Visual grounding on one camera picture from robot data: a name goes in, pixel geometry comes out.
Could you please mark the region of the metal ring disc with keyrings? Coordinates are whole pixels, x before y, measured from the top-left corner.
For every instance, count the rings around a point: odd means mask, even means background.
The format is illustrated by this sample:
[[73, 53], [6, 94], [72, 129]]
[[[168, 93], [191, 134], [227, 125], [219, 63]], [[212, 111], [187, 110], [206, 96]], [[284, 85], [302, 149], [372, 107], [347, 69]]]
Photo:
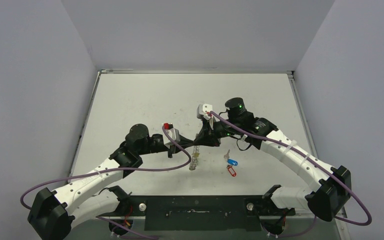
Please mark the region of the metal ring disc with keyrings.
[[189, 164], [189, 170], [194, 171], [197, 169], [199, 163], [200, 147], [198, 145], [193, 146], [193, 151], [191, 154], [191, 162]]

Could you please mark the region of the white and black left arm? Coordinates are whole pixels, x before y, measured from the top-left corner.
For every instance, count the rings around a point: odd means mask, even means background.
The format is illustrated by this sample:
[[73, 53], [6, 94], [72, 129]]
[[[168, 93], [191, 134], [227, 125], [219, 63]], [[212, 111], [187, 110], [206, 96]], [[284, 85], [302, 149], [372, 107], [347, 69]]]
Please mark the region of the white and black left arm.
[[142, 155], [166, 152], [169, 157], [193, 146], [193, 140], [180, 135], [172, 124], [162, 125], [161, 134], [149, 134], [142, 123], [133, 125], [124, 142], [92, 171], [71, 176], [70, 183], [49, 190], [46, 183], [36, 194], [27, 221], [43, 240], [62, 240], [75, 227], [90, 218], [114, 212], [124, 215], [129, 201], [122, 196], [97, 193], [134, 171], [145, 171]]

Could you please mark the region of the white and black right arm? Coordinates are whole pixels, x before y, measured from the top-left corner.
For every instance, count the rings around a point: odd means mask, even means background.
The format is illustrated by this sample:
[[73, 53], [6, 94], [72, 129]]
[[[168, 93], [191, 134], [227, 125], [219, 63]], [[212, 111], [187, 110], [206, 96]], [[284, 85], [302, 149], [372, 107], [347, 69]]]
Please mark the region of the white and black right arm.
[[217, 119], [210, 104], [200, 104], [196, 117], [202, 128], [194, 140], [198, 146], [218, 147], [222, 138], [238, 135], [284, 164], [306, 184], [306, 187], [276, 186], [263, 199], [262, 207], [270, 215], [281, 209], [304, 209], [319, 219], [330, 222], [350, 199], [351, 173], [344, 167], [333, 167], [303, 150], [288, 138], [275, 124], [249, 112], [240, 97], [225, 103], [227, 119]]

